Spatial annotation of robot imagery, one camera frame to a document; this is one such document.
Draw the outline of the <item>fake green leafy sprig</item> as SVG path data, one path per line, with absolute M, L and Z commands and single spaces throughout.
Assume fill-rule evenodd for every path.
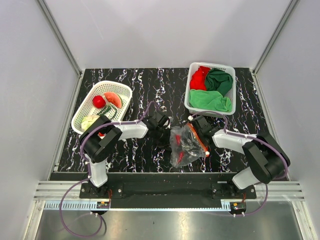
M 101 111 L 97 113 L 98 116 L 105 116 L 110 121 L 115 120 L 118 115 L 118 108 L 112 104 L 104 107 Z

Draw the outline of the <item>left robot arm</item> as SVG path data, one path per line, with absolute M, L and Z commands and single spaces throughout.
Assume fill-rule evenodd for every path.
M 162 112 L 143 115 L 134 121 L 112 122 L 106 116 L 99 117 L 79 139 L 80 155 L 89 164 L 90 192 L 97 198 L 103 198 L 108 193 L 106 158 L 119 141 L 154 138 L 160 144 L 167 145 L 170 125 L 170 118 Z

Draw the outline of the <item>clear zip top bag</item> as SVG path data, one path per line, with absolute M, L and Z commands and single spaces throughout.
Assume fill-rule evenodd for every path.
M 184 150 L 184 158 L 180 164 L 177 164 L 177 143 L 176 135 L 181 135 L 182 149 Z M 210 155 L 208 148 L 201 142 L 194 127 L 187 123 L 183 127 L 175 126 L 170 130 L 170 163 L 175 168 L 187 166 L 199 158 L 206 158 Z

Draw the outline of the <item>fake red chili pepper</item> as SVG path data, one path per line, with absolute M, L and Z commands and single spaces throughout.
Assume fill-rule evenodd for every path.
M 185 152 L 182 148 L 182 140 L 181 140 L 182 136 L 181 135 L 176 135 L 175 136 L 175 140 L 176 140 L 176 158 L 177 158 L 177 164 L 181 164 L 183 161 L 183 158 L 185 156 Z

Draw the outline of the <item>fake watermelon slice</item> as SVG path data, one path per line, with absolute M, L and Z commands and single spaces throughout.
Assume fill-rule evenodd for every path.
M 109 103 L 113 104 L 116 108 L 119 108 L 119 109 L 122 108 L 123 101 L 117 93 L 112 92 L 112 91 L 108 91 L 108 92 L 105 92 L 103 95 L 106 98 L 106 100 Z

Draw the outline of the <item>fake red strawberry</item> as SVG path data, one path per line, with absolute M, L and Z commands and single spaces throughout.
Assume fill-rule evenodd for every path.
M 101 95 L 96 95 L 92 99 L 92 104 L 97 109 L 102 109 L 106 106 L 106 101 Z

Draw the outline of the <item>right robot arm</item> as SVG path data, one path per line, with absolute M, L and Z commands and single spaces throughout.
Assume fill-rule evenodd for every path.
M 234 175 L 227 185 L 230 197 L 239 198 L 251 185 L 268 184 L 288 174 L 290 159 L 269 133 L 244 134 L 213 127 L 202 115 L 191 115 L 188 120 L 205 147 L 229 149 L 245 155 L 248 167 Z

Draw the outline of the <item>fake white cauliflower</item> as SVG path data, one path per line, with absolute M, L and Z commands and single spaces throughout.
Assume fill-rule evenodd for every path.
M 100 116 L 87 115 L 81 121 L 81 129 L 85 132 Z

